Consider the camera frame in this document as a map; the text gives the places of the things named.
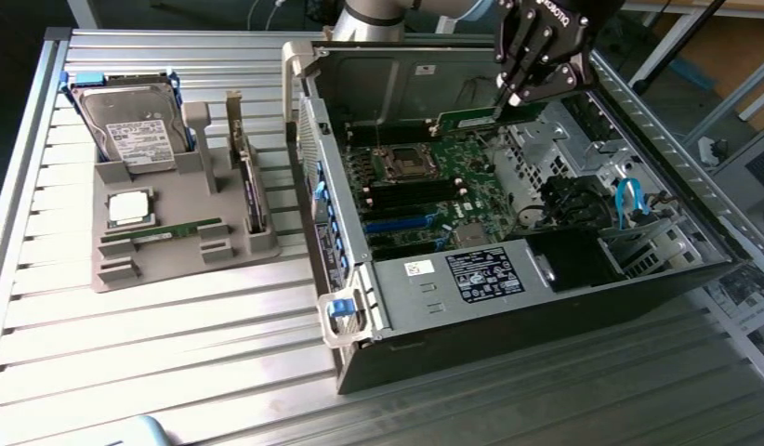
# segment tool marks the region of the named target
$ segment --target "motherboard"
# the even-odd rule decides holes
[[[344,152],[376,260],[504,240],[515,212],[491,157],[473,133]]]

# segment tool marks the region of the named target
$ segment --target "warning label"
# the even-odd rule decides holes
[[[107,124],[114,146],[127,165],[173,161],[173,146],[165,121]]]
[[[503,247],[445,259],[465,302],[473,304],[527,291]]]

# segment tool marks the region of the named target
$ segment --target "slotted aluminum surface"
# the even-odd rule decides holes
[[[210,103],[213,146],[225,90],[242,91],[285,252],[95,294],[94,143],[62,97],[30,103],[38,134],[0,224],[0,442],[106,444],[149,413],[177,444],[764,444],[764,383],[683,298],[619,327],[336,395],[284,136],[281,46],[298,38],[318,36],[98,31],[59,42],[54,72],[173,68],[183,98]]]

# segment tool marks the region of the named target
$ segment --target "green circuit board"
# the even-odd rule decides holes
[[[434,249],[430,252],[461,248],[461,230],[460,234],[457,230],[468,228],[468,225],[476,228],[479,224],[483,226],[487,243],[503,241],[515,225],[512,207],[491,167],[492,154],[485,153],[485,146],[476,138],[465,135],[449,135],[438,141],[425,143],[354,147],[344,154],[344,165],[361,219],[364,213],[372,210],[364,202],[364,188],[408,184],[406,181],[389,177],[390,165],[382,161],[380,153],[412,148],[421,154],[428,153],[436,165],[434,171],[425,174],[428,177],[412,181],[446,181],[461,178],[466,193],[448,201],[417,205],[422,209],[422,215],[430,216],[432,223],[428,228],[366,233],[374,258],[397,258],[397,253],[388,249],[392,247],[421,246],[424,251],[429,251],[432,245]]]

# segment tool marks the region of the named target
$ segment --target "hard drive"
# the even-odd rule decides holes
[[[123,161],[133,174],[174,169],[174,153],[191,147],[174,79],[83,74],[90,73],[78,76],[66,93],[94,135],[101,161]]]

